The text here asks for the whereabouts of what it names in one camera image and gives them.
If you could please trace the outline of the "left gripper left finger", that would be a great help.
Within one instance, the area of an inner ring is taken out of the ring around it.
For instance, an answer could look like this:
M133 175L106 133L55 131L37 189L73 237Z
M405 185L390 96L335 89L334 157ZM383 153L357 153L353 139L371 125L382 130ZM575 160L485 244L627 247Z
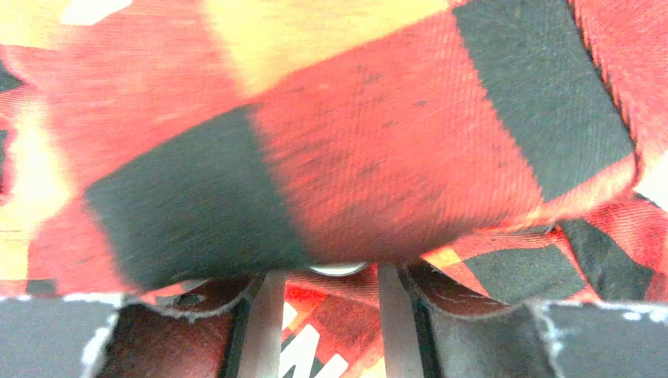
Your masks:
M163 307L121 294L1 300L4 377L275 377L285 275L212 281Z

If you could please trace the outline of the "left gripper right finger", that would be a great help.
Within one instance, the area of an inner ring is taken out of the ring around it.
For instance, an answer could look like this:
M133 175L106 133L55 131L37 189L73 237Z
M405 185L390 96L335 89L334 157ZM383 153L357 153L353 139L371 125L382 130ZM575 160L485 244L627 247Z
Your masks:
M390 377L664 377L667 306L508 306L428 265L378 269Z

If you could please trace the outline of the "round holographic badge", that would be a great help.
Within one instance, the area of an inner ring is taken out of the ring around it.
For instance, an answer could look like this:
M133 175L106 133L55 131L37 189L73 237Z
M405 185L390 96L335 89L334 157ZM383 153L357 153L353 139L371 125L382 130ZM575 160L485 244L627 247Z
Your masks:
M368 262L355 262L348 264L311 265L309 270L322 276L344 277L357 274L369 265Z

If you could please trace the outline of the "red black plaid shirt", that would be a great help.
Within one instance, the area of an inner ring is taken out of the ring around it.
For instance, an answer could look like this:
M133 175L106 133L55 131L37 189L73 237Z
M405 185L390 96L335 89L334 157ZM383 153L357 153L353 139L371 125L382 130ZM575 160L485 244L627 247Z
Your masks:
M275 377L380 375L387 264L667 305L666 163L664 1L1 4L1 300L282 272Z

